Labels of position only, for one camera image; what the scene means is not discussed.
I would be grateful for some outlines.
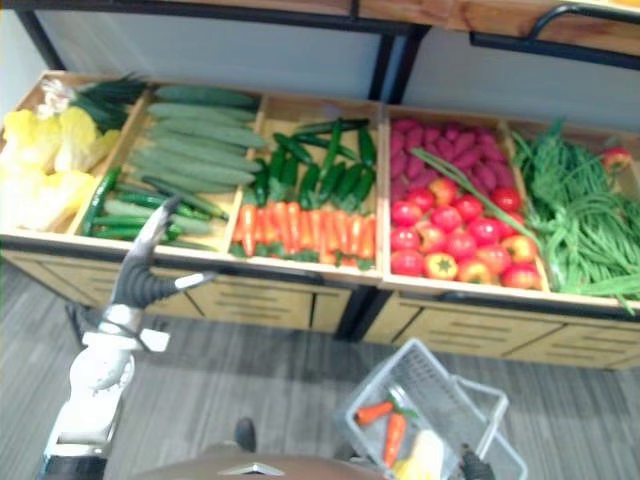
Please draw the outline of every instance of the carrot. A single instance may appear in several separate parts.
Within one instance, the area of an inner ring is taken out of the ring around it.
[[[333,221],[333,213],[332,212],[324,212],[323,213],[323,226],[324,226],[324,248],[323,252],[333,253],[340,248],[340,242],[338,240],[338,234],[336,232],[336,227]]]
[[[358,257],[364,260],[373,260],[376,251],[376,217],[365,220],[364,231],[358,245]]]
[[[287,205],[289,215],[289,231],[291,232],[291,248],[289,253],[300,251],[300,204],[291,202]]]
[[[285,202],[274,203],[271,209],[271,219],[278,229],[282,246],[288,252],[291,250],[291,230],[289,229],[289,212]]]
[[[252,257],[256,250],[256,206],[245,203],[240,207],[238,222],[242,228],[242,247],[247,257]]]
[[[387,436],[384,442],[383,455],[384,464],[389,468],[393,467],[398,458],[406,430],[407,420],[401,413],[393,412],[389,416],[389,423],[387,423]]]
[[[362,234],[364,232],[364,227],[366,226],[366,220],[364,217],[360,215],[352,215],[350,220],[350,243],[349,243],[349,251],[345,252],[349,255],[357,255],[358,247],[362,242]]]
[[[338,235],[339,248],[342,253],[349,253],[349,217],[346,212],[336,210],[333,212],[333,225]]]
[[[364,427],[365,425],[375,422],[380,417],[391,413],[392,410],[393,403],[391,402],[382,402],[367,407],[360,407],[356,411],[356,423]]]
[[[322,210],[311,210],[309,212],[311,219],[311,235],[313,236],[313,250],[321,252],[320,242],[322,238]]]
[[[300,212],[300,248],[313,250],[313,235],[311,233],[311,215],[307,210]]]

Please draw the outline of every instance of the robotic hand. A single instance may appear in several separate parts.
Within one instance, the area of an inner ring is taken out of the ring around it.
[[[215,278],[215,273],[164,278],[150,271],[153,250],[179,202],[178,197],[167,200],[146,222],[124,258],[97,331],[83,336],[87,348],[71,365],[71,395],[53,426],[37,479],[102,479],[120,399],[133,378],[131,352],[163,351],[168,343],[168,335],[162,332],[145,329],[138,333],[144,309]]]

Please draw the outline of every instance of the gray carpet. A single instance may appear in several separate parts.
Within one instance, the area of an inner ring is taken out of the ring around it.
[[[64,302],[2,269],[0,479],[32,479],[77,353]],[[107,478],[197,455],[252,416],[263,452],[329,456],[336,406],[393,352],[323,334],[166,318],[167,353],[137,358]],[[505,390],[503,432],[531,479],[640,478],[640,370],[620,373],[439,354]]]

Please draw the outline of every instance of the tomato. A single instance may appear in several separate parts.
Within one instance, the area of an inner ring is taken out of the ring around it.
[[[453,206],[458,210],[465,223],[469,223],[474,218],[478,218],[482,215],[482,210],[484,209],[482,202],[470,194],[461,196],[453,202]]]
[[[500,277],[502,285],[511,288],[540,290],[542,279],[536,268],[531,264],[512,265]]]
[[[422,237],[422,245],[418,249],[420,252],[433,253],[444,250],[444,246],[447,244],[447,234],[440,227],[427,225],[420,228],[418,232]]]
[[[467,283],[491,283],[491,271],[480,260],[471,258],[458,266],[456,280]]]
[[[412,227],[421,216],[420,208],[412,203],[400,201],[391,206],[391,221],[399,227]]]
[[[500,226],[493,218],[478,217],[467,227],[478,245],[491,245],[500,241]]]
[[[522,215],[516,212],[511,212],[508,214],[511,218],[513,218],[520,225],[524,225],[524,218]],[[503,222],[502,220],[496,219],[498,222],[498,230],[500,231],[500,239],[510,237],[511,235],[517,235],[518,232],[511,225]]]
[[[500,275],[511,266],[511,255],[502,245],[486,245],[476,250],[476,258],[484,262],[494,275]]]
[[[420,237],[413,228],[397,227],[391,231],[391,251],[417,250],[420,246]]]
[[[427,213],[433,204],[436,202],[436,197],[433,196],[429,190],[419,189],[409,192],[407,196],[407,202],[413,203],[418,206],[422,213]]]
[[[524,235],[512,235],[500,242],[507,249],[514,263],[532,262],[538,254],[536,244]]]
[[[436,205],[449,205],[456,198],[458,189],[450,178],[442,177],[429,184],[429,190],[436,197]]]
[[[447,245],[444,250],[456,260],[462,260],[473,257],[477,246],[476,241],[470,234],[466,232],[452,233],[447,238]]]
[[[498,187],[491,192],[491,201],[505,212],[517,212],[522,207],[520,194],[513,187]]]
[[[451,255],[432,253],[424,259],[424,273],[436,280],[453,280],[458,274],[458,265]]]
[[[391,254],[391,273],[420,277],[423,268],[422,255],[415,250],[400,250]]]
[[[455,208],[447,205],[438,207],[433,211],[431,223],[445,232],[450,232],[462,225],[462,217]]]

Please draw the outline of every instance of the plastic basket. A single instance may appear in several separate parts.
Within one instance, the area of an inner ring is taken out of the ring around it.
[[[469,398],[468,390],[495,396],[497,402],[487,417]],[[409,455],[418,431],[433,430],[444,443],[442,479],[458,478],[459,449],[469,444],[485,458],[499,480],[525,480],[527,466],[498,433],[509,401],[501,390],[451,375],[429,350],[416,339],[405,343],[392,357],[378,365],[345,402],[337,416],[338,427],[354,450],[369,458],[385,474],[393,473],[382,461],[386,422],[376,421],[364,428],[355,423],[361,406],[382,402],[394,391],[403,408],[417,413],[409,422],[399,458]]]

